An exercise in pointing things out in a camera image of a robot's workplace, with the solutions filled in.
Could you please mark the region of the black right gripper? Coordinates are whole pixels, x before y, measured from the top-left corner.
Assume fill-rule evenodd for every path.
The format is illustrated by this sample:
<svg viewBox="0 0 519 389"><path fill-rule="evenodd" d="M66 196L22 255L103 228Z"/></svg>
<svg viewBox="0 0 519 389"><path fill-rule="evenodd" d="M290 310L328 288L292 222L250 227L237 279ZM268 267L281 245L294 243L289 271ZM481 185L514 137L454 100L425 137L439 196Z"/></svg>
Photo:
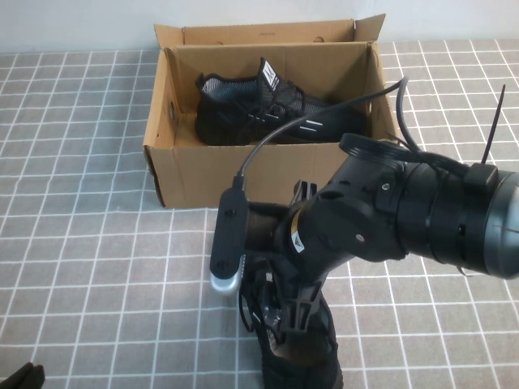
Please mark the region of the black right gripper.
<svg viewBox="0 0 519 389"><path fill-rule="evenodd" d="M282 290L287 332L306 332L319 309L321 281L352 258L380 263L403 259L397 234L397 205L383 205L404 173L401 162L381 163L350 156L328 184L299 180L289 213L275 232L284 258L273 264Z"/></svg>

